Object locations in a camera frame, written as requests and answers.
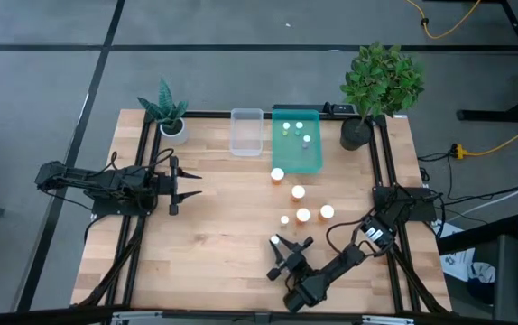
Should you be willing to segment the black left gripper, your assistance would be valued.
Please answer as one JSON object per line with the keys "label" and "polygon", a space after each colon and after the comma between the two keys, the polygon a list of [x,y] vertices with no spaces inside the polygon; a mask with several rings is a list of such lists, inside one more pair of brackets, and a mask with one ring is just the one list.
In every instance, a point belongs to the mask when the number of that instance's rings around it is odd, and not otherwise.
{"label": "black left gripper", "polygon": [[[179,213],[179,202],[183,202],[185,199],[195,196],[197,194],[202,193],[201,190],[189,191],[180,193],[178,197],[178,168],[179,168],[179,159],[176,156],[171,156],[169,158],[170,163],[170,171],[168,173],[160,172],[158,173],[158,181],[157,181],[157,194],[158,195],[166,195],[170,197],[169,204],[169,214],[177,215]],[[200,179],[200,176],[185,172],[182,168],[179,168],[179,176],[181,178],[188,179]]]}

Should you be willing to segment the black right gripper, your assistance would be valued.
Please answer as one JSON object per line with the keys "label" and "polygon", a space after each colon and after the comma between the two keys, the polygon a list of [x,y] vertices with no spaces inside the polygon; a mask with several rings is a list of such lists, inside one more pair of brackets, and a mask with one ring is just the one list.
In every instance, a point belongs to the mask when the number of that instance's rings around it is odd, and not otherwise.
{"label": "black right gripper", "polygon": [[306,272],[310,272],[312,268],[307,263],[307,259],[302,252],[313,243],[313,238],[307,237],[302,244],[291,242],[282,236],[279,236],[279,239],[291,253],[284,257],[278,246],[274,242],[269,241],[275,256],[275,267],[267,273],[267,278],[269,280],[277,279],[283,269],[288,269],[290,276],[301,276]]}

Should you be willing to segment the clear plastic bin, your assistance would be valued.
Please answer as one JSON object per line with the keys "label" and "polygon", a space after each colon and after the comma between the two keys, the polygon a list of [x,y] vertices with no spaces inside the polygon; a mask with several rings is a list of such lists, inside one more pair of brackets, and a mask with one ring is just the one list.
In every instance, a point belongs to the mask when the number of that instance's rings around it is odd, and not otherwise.
{"label": "clear plastic bin", "polygon": [[230,112],[229,150],[234,156],[255,157],[263,150],[264,112],[260,108],[234,108]]}

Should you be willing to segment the teal plastic bin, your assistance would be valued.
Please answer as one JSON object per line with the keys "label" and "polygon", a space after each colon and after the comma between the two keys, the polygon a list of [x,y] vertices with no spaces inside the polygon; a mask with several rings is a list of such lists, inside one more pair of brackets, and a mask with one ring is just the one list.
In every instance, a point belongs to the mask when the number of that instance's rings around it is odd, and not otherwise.
{"label": "teal plastic bin", "polygon": [[[295,124],[301,121],[301,135],[296,135]],[[289,134],[282,135],[282,124],[291,124]],[[302,148],[304,135],[311,137],[310,146]],[[315,174],[323,166],[319,113],[312,109],[275,109],[272,113],[273,168],[287,174]]]}

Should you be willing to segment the snake plant in white pot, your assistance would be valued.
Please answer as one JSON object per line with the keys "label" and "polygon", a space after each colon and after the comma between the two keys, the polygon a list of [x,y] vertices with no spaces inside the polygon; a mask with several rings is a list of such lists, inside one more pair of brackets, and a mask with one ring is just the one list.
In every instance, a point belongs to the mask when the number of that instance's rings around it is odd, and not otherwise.
{"label": "snake plant in white pot", "polygon": [[189,102],[180,101],[176,104],[165,79],[160,79],[159,82],[157,104],[143,97],[138,97],[137,100],[147,115],[157,123],[162,137],[169,145],[175,146],[187,142],[189,133],[183,115],[187,111]]}

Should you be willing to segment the black power box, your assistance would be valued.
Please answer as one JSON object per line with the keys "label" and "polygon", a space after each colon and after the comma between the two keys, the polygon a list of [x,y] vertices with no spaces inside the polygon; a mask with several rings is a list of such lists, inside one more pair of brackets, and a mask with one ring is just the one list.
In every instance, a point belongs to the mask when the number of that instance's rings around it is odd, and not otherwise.
{"label": "black power box", "polygon": [[355,110],[352,105],[331,104],[329,102],[326,102],[322,108],[322,112],[329,115],[354,114]]}

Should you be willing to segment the white bag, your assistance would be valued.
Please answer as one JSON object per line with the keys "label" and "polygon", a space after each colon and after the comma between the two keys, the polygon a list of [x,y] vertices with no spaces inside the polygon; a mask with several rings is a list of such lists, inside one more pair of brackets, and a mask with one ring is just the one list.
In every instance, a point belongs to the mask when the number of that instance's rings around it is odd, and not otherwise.
{"label": "white bag", "polygon": [[[432,221],[430,226],[435,233],[442,229],[441,238],[463,232],[463,229],[459,227],[450,224],[442,225],[440,220]],[[471,247],[456,253],[441,255],[440,262],[443,272],[462,282],[467,282],[471,272],[471,265],[474,262],[475,252],[475,248]]]}

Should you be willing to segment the leafy plant in black pot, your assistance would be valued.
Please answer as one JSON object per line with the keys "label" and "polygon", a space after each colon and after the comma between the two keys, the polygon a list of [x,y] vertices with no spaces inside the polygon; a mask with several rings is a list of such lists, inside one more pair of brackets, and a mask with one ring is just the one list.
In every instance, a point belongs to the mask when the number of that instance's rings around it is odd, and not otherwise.
{"label": "leafy plant in black pot", "polygon": [[339,86],[342,102],[355,107],[357,117],[341,126],[340,143],[355,151],[372,138],[372,120],[409,110],[424,91],[422,67],[397,44],[374,42],[359,49]]}

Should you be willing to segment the black aluminium extrusion frame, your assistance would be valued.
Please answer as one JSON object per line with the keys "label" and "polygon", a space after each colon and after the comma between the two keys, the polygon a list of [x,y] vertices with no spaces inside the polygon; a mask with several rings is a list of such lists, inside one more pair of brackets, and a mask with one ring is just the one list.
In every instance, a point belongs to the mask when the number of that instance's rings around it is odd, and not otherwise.
{"label": "black aluminium extrusion frame", "polygon": [[[327,165],[323,177],[336,188],[334,202],[344,213],[362,215],[371,205],[371,186],[382,180],[398,180],[415,187],[420,182],[409,121],[405,116],[380,120],[375,136],[361,153],[347,152],[338,142],[343,116],[322,115],[322,139]],[[445,313],[399,311],[395,308],[385,260],[368,262],[335,283],[328,299],[307,312],[289,313],[282,304],[283,287],[264,277],[267,260],[246,262],[227,275],[224,287],[216,290],[165,292],[168,283],[185,261],[196,252],[180,247],[176,256],[156,258],[162,246],[166,217],[156,215],[145,232],[139,263],[140,280],[154,283],[152,289],[138,288],[129,303],[83,305],[89,293],[112,264],[115,249],[115,218],[107,218],[91,233],[73,293],[76,304],[66,309],[0,313],[0,325],[87,325],[109,322],[118,311],[162,311],[165,318],[246,320],[259,324],[276,321],[339,321],[362,324],[364,315],[414,319],[415,325],[518,325],[516,322],[462,317]]]}

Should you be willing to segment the silver metal bracket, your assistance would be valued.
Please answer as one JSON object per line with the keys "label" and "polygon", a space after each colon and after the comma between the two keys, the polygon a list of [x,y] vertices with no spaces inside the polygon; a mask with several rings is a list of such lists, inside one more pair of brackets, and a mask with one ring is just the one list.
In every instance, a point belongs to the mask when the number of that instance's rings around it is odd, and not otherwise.
{"label": "silver metal bracket", "polygon": [[118,311],[112,314],[109,325],[129,325],[134,320],[160,319],[162,316],[162,311]]}
{"label": "silver metal bracket", "polygon": [[414,319],[393,316],[364,315],[362,325],[415,325]]}

